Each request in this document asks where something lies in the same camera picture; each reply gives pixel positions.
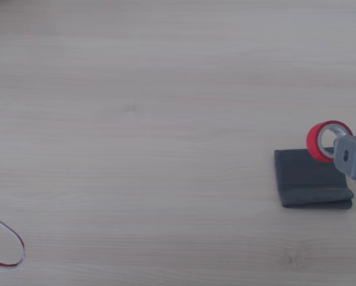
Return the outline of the camera gripper finger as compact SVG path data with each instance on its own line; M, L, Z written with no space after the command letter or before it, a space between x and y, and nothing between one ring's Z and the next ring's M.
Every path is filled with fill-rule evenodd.
M356 181L356 136L345 135L336 140L334 164L338 171Z

